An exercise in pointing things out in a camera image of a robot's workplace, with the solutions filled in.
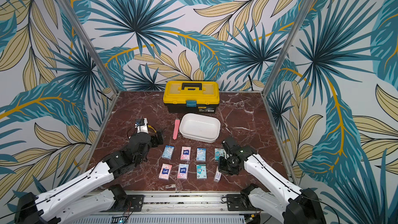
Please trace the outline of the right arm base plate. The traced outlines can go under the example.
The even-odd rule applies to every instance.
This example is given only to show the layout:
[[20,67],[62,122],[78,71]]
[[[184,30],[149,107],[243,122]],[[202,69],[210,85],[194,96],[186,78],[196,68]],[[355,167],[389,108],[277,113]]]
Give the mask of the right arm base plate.
[[227,204],[228,211],[250,211],[260,212],[260,208],[254,207],[247,196],[241,194],[228,194],[223,197],[223,202]]

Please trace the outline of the blue white tissue pack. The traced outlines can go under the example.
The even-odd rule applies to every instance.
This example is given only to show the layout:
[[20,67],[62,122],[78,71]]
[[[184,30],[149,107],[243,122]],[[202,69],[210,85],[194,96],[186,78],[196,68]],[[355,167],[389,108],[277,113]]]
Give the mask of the blue white tissue pack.
[[205,162],[206,161],[206,148],[197,148],[196,161],[198,161],[198,162]]

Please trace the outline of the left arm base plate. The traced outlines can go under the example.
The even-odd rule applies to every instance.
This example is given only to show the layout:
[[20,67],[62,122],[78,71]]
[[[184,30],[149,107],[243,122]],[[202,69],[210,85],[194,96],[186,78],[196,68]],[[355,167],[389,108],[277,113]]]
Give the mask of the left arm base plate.
[[121,200],[117,200],[114,205],[103,212],[141,212],[144,195],[127,195],[122,197]]

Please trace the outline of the white plastic storage box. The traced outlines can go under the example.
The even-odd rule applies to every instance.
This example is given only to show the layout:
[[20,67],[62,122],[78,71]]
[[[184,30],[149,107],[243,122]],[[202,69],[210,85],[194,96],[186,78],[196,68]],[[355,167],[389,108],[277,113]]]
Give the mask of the white plastic storage box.
[[219,137],[221,122],[214,117],[199,114],[185,114],[179,126],[181,135],[190,140],[214,143]]

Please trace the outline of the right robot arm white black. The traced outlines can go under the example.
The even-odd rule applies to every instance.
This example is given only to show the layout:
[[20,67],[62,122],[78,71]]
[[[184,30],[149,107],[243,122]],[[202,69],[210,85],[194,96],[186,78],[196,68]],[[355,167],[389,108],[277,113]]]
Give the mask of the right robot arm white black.
[[250,184],[239,194],[227,195],[230,211],[263,211],[283,224],[324,224],[326,219],[316,193],[301,189],[288,181],[250,146],[241,147],[228,137],[222,141],[226,156],[218,161],[223,175],[237,175],[245,170],[261,182],[269,192]]

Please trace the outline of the pink tempo tissue pack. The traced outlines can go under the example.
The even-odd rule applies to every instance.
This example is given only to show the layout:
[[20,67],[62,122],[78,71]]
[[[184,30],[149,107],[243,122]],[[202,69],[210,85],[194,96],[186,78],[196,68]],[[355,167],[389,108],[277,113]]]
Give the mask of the pink tempo tissue pack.
[[163,164],[160,170],[159,179],[161,180],[169,180],[170,173],[172,170],[172,165],[170,164]]
[[191,147],[182,146],[181,155],[180,155],[181,161],[189,161],[190,155],[191,155]]
[[222,177],[222,173],[219,171],[219,168],[217,167],[215,175],[214,175],[214,182],[216,182],[216,183],[220,182],[221,177]]
[[189,165],[179,164],[177,178],[178,179],[188,179]]

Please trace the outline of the teal green tissue pack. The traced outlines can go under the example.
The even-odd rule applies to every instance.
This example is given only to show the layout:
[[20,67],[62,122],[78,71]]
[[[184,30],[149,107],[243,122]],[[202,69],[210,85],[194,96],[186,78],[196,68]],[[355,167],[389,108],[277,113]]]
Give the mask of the teal green tissue pack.
[[197,165],[197,179],[207,179],[207,168],[205,164]]

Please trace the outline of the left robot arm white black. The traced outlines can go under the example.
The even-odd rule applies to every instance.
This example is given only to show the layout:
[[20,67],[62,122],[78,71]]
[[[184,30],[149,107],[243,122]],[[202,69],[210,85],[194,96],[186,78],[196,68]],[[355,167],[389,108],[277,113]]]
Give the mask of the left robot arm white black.
[[120,150],[106,155],[99,163],[71,181],[39,194],[24,194],[18,201],[14,222],[16,224],[67,224],[93,213],[113,207],[123,208],[126,194],[121,186],[93,197],[83,196],[123,174],[134,170],[146,161],[151,148],[162,145],[162,130],[154,135],[136,132]]

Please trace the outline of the light blue cartoon tissue pack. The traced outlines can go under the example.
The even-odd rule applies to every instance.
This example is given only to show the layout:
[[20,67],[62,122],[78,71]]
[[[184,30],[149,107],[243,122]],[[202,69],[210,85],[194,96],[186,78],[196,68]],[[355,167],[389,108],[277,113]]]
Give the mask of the light blue cartoon tissue pack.
[[166,145],[164,147],[164,151],[161,158],[166,160],[171,160],[173,157],[174,150],[175,150],[174,146]]

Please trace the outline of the teal cartoon tissue pack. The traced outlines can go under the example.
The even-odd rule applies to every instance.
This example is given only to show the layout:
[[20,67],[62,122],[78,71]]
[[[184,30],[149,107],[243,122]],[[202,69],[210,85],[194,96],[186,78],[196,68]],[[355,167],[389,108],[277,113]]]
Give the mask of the teal cartoon tissue pack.
[[223,148],[215,148],[214,160],[216,162],[219,161],[220,157],[225,157],[225,156],[226,156],[226,152]]

